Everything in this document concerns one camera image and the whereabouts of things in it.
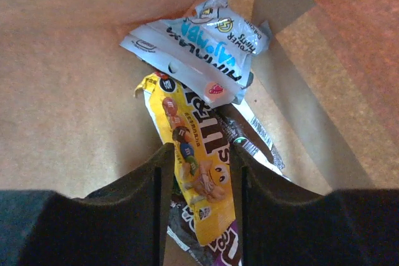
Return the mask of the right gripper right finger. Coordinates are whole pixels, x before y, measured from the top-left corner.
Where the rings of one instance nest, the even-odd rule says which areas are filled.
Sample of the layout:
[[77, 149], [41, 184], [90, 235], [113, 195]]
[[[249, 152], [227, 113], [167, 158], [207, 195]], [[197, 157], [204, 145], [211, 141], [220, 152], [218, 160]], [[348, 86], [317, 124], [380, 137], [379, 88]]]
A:
[[306, 190], [229, 149], [244, 265], [397, 265], [398, 191]]

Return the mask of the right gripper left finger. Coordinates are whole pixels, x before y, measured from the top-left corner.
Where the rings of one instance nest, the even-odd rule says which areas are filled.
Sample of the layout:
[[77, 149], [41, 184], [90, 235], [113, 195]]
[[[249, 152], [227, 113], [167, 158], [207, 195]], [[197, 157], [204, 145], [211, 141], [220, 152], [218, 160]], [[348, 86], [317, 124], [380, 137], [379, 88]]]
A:
[[84, 198], [1, 191], [2, 265], [161, 265], [175, 148]]

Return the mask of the purple snack packet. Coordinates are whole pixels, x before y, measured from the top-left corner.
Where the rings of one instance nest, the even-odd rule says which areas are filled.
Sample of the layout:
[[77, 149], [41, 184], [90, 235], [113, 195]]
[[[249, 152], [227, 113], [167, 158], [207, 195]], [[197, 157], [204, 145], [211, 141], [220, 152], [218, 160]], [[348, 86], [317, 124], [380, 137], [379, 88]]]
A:
[[218, 238], [208, 245], [213, 252], [213, 265], [242, 266], [242, 254], [239, 250], [237, 230], [237, 223], [233, 221]]

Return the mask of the white blue snack packet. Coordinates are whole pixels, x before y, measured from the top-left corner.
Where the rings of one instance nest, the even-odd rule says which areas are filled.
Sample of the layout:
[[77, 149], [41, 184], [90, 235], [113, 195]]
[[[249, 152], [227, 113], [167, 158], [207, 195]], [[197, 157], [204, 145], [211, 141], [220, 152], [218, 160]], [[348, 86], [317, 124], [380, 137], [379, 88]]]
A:
[[269, 24], [255, 26], [228, 0], [206, 0], [195, 10], [193, 17], [139, 26], [120, 46], [186, 85], [211, 108], [240, 104], [253, 81], [252, 58], [269, 48]]

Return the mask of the brown chocolate snack packet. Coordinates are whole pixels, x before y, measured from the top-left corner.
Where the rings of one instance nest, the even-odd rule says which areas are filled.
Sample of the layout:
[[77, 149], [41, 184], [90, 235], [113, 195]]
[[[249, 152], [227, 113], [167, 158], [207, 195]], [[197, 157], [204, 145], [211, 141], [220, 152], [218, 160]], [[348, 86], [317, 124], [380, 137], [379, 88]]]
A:
[[[264, 166], [275, 173], [281, 172], [284, 167], [281, 156], [246, 102], [224, 105], [212, 111], [221, 124], [229, 147], [232, 144], [240, 145]], [[186, 203], [176, 179], [171, 206], [169, 234], [200, 265], [213, 265], [213, 252], [209, 244], [201, 245], [198, 242], [193, 227], [193, 211]]]

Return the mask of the red paper bag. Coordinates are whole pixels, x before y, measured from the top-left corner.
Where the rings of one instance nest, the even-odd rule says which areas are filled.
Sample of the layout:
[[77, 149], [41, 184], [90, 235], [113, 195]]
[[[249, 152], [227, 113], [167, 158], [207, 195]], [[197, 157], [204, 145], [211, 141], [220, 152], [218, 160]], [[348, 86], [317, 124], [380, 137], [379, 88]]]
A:
[[[118, 42], [203, 0], [1, 0], [1, 187], [84, 196], [161, 145]], [[268, 19], [246, 99], [295, 183], [340, 203], [362, 264], [398, 264], [398, 0], [231, 0]]]

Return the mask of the yellow candy packet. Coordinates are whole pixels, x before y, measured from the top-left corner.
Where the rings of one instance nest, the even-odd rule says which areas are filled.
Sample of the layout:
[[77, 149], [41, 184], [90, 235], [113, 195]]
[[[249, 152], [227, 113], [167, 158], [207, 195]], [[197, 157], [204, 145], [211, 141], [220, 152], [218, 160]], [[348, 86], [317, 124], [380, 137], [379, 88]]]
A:
[[136, 87], [163, 143], [175, 146], [175, 179], [201, 245], [217, 239], [235, 220], [229, 141], [214, 111], [188, 87], [154, 72]]

